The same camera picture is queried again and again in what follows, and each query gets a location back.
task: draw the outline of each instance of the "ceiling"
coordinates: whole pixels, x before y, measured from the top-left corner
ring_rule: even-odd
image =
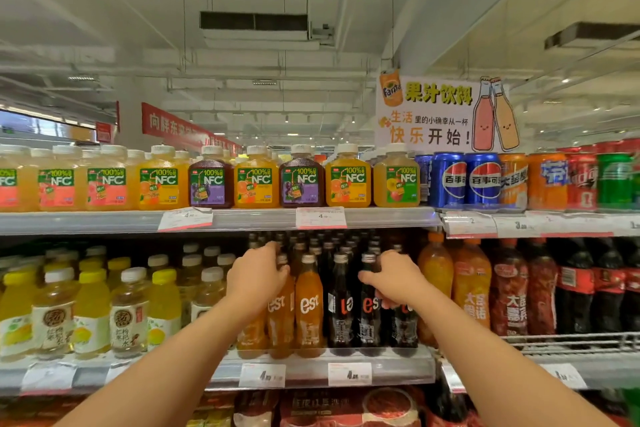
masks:
[[[400,65],[502,75],[526,150],[590,143],[640,129],[638,50],[544,41],[577,21],[638,23],[637,1],[0,0],[0,103],[90,123],[142,94],[241,144],[368,145],[377,75]],[[312,37],[205,33],[203,10],[308,14]]]

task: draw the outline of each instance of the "cartoon bottle illustration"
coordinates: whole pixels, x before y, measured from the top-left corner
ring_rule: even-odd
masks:
[[[520,145],[520,136],[513,109],[502,88],[502,80],[494,78],[491,80],[491,87],[495,95],[495,124],[498,129],[500,146],[505,151],[515,149]]]
[[[474,134],[472,146],[475,151],[490,151],[493,148],[493,106],[489,78],[480,78],[480,98],[474,108]]]

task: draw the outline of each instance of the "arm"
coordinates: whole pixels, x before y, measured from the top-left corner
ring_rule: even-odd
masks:
[[[284,286],[276,243],[248,250],[227,277],[227,296],[160,348],[78,405],[57,427],[174,427],[187,423],[229,345]]]
[[[611,427],[587,400],[470,318],[429,284],[408,255],[381,255],[381,272],[360,272],[383,307],[407,304],[433,332],[478,413],[492,427]]]

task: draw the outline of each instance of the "supermarket shelf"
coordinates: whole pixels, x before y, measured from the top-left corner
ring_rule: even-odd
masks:
[[[550,372],[570,365],[588,389],[640,387],[640,333],[510,337],[509,342]],[[441,360],[438,367],[453,392],[466,391],[448,362]],[[584,389],[572,380],[566,384]]]
[[[291,355],[284,360],[274,360],[268,355],[243,360],[237,356],[235,350],[229,351],[222,360],[215,374],[213,375],[207,391],[240,390],[241,372],[243,365],[251,364],[283,364],[286,365],[285,386],[286,388],[309,388],[327,387],[329,363],[370,363],[372,372],[372,384],[383,385],[406,385],[410,383],[433,383],[435,381],[435,361],[431,351],[426,346],[420,345],[412,357],[397,355],[390,348],[383,348],[378,356],[369,357],[360,351],[354,352],[351,356],[340,357],[333,355],[329,350],[318,358],[301,358]],[[34,358],[0,364],[0,396],[15,396],[21,393],[23,381],[28,368],[46,367],[53,370],[51,375],[46,375],[46,379],[40,385],[36,384],[39,394],[86,394],[102,387],[108,377],[112,377],[113,371],[119,373],[126,370],[135,360],[119,360],[111,353],[101,355],[92,360],[76,360],[73,355],[59,361],[39,362]],[[71,366],[76,367],[75,373],[71,372],[69,384],[65,385],[61,379],[51,386],[52,379],[56,372],[60,376],[68,375]]]
[[[449,238],[630,237],[640,236],[640,212],[441,214]]]
[[[0,236],[155,233],[163,211],[3,213]],[[417,208],[347,208],[351,229],[438,227],[438,214],[427,206]],[[295,230],[295,209],[213,210],[210,227],[183,231],[238,232],[244,230]]]

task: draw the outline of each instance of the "large orange soda bottle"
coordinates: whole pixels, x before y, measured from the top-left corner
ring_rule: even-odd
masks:
[[[287,254],[278,255],[278,269],[287,265]],[[291,354],[296,320],[296,285],[289,274],[276,298],[267,306],[269,328],[269,354],[273,358],[286,358]]]
[[[296,342],[298,354],[315,358],[322,354],[323,288],[318,275],[316,255],[302,256],[302,270],[296,281]]]
[[[462,248],[455,253],[453,301],[469,316],[489,328],[491,263],[479,245],[479,239],[466,239]]]
[[[418,267],[429,283],[447,297],[451,297],[454,267],[451,255],[444,248],[444,234],[429,232],[429,244],[422,249],[418,256]],[[427,324],[419,319],[418,337],[429,346],[437,347],[438,343]]]

